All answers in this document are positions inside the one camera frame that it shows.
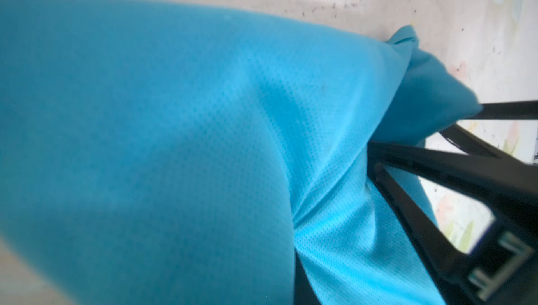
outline dark blue shaded fabric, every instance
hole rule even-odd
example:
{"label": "dark blue shaded fabric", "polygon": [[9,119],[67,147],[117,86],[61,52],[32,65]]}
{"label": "dark blue shaded fabric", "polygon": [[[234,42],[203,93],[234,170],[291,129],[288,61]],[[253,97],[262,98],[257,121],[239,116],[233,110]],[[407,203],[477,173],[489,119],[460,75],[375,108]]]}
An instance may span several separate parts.
{"label": "dark blue shaded fabric", "polygon": [[365,172],[375,131],[479,110],[411,27],[140,0],[0,19],[0,233],[77,302],[291,304],[296,247],[323,304],[442,303]]}

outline blue cloth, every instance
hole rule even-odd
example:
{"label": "blue cloth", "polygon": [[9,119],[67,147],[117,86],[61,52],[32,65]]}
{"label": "blue cloth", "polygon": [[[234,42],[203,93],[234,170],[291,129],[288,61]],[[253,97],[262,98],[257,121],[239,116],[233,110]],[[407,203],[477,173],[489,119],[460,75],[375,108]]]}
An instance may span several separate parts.
{"label": "blue cloth", "polygon": [[291,304],[295,246],[323,304],[443,303],[365,172],[372,135],[480,110],[411,27],[139,0],[0,18],[0,232],[76,301]]}

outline white surface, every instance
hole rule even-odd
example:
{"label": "white surface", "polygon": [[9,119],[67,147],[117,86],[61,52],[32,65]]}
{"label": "white surface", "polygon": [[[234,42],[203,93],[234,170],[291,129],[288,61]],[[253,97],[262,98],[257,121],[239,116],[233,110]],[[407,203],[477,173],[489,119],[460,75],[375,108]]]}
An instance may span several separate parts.
{"label": "white surface", "polygon": [[[325,24],[386,40],[403,25],[412,24],[421,47],[437,55],[447,69],[478,94],[482,102],[538,99],[533,64],[538,57],[538,0],[169,0],[229,6]],[[530,161],[536,122],[463,123],[479,136],[503,146],[514,144],[514,154]],[[428,147],[445,148],[439,139]],[[462,250],[468,251],[487,227],[490,214],[479,204],[461,199],[435,185],[427,194],[440,219],[440,228]],[[465,229],[474,222],[467,248]],[[1,304],[63,304],[15,259],[0,249]]]}

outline black plastic object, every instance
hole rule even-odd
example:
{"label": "black plastic object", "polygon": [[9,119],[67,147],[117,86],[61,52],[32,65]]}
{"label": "black plastic object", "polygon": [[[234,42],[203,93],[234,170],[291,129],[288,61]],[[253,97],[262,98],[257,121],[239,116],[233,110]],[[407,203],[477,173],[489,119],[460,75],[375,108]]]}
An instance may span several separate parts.
{"label": "black plastic object", "polygon": [[[538,119],[537,103],[485,104],[473,118]],[[467,155],[371,141],[368,177],[396,214],[447,305],[537,304],[538,167],[512,158],[458,125],[441,134]],[[494,223],[470,254],[461,253],[385,166],[482,201],[495,215]],[[295,259],[295,303],[320,304],[297,254]]]}

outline dotted fabric texture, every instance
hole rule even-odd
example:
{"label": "dotted fabric texture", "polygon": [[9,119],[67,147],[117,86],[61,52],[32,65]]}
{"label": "dotted fabric texture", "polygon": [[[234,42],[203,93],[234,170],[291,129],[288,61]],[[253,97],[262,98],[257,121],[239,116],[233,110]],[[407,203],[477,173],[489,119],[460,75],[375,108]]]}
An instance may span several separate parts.
{"label": "dotted fabric texture", "polygon": [[[418,50],[241,11],[0,0],[0,234],[81,304],[442,304],[366,145],[480,111]],[[415,177],[394,172],[433,218]]]}

